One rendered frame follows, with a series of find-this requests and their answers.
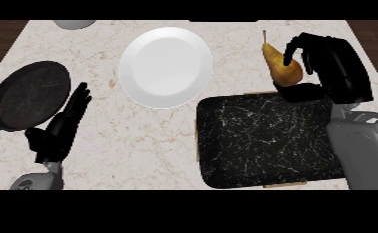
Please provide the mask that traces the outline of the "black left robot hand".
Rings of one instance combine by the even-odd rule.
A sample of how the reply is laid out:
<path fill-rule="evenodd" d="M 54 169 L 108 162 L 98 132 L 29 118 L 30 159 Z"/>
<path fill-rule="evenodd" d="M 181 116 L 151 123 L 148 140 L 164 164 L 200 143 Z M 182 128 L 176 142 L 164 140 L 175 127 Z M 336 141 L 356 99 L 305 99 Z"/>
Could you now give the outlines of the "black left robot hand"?
<path fill-rule="evenodd" d="M 36 127 L 26 130 L 30 149 L 36 152 L 36 162 L 63 162 L 70 154 L 76 139 L 79 124 L 88 105 L 92 101 L 88 83 L 82 82 L 68 101 L 46 129 Z"/>

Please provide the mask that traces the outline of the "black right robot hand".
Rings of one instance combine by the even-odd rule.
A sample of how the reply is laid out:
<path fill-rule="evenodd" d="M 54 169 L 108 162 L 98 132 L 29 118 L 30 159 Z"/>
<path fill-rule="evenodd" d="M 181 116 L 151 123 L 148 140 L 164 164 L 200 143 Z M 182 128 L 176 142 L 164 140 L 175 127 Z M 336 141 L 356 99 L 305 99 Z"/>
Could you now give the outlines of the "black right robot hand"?
<path fill-rule="evenodd" d="M 306 102 L 330 97 L 336 104 L 374 100 L 371 81 L 359 55 L 346 39 L 302 33 L 287 44 L 284 65 L 288 66 L 296 50 L 309 75 L 318 74 L 319 84 L 302 83 L 290 87 L 275 85 L 288 102 Z"/>

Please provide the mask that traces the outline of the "yellow-brown pear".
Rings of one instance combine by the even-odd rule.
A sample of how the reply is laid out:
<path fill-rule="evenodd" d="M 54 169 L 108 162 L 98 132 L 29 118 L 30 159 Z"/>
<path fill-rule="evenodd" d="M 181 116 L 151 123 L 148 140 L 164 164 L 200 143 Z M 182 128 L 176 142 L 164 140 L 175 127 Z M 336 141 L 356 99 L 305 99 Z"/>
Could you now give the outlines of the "yellow-brown pear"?
<path fill-rule="evenodd" d="M 284 54 L 268 43 L 268 39 L 263 39 L 262 51 L 274 82 L 281 87 L 296 85 L 303 80 L 303 68 L 299 62 L 293 60 L 288 66 L 284 65 Z"/>

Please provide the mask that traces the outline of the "black marbled tray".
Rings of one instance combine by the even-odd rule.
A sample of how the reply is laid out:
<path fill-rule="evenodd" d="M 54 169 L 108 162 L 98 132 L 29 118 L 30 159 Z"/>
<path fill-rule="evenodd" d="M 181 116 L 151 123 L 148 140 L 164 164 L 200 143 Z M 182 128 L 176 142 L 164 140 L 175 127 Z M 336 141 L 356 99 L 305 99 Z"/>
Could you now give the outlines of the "black marbled tray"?
<path fill-rule="evenodd" d="M 345 176 L 327 125 L 333 101 L 290 103 L 278 93 L 210 97 L 197 107 L 200 169 L 219 189 Z"/>

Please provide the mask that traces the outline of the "white oval plate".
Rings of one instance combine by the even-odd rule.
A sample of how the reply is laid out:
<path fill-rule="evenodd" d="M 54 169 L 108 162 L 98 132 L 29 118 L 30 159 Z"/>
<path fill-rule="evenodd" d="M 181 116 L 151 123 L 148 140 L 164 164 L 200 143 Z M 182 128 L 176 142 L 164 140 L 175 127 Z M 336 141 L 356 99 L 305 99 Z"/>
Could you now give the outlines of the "white oval plate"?
<path fill-rule="evenodd" d="M 203 92 L 213 73 L 213 55 L 203 38 L 179 27 L 145 32 L 129 44 L 119 80 L 132 100 L 154 109 L 188 103 Z"/>

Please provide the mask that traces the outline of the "dark round pan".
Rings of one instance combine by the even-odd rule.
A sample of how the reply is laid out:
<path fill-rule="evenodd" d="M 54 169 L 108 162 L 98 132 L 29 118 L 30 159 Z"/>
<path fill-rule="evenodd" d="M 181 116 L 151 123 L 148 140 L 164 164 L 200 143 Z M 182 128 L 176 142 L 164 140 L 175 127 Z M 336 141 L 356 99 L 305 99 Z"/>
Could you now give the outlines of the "dark round pan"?
<path fill-rule="evenodd" d="M 40 61 L 0 82 L 0 130 L 14 132 L 45 123 L 65 104 L 71 78 L 65 66 Z"/>

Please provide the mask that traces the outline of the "grey rounded object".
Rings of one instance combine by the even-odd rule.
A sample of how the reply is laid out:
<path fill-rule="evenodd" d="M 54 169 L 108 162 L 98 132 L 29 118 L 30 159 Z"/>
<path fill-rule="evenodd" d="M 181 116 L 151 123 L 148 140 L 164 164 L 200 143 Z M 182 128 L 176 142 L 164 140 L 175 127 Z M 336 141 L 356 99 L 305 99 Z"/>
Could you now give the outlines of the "grey rounded object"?
<path fill-rule="evenodd" d="M 85 29 L 95 23 L 95 20 L 55 20 L 55 24 L 65 30 Z"/>

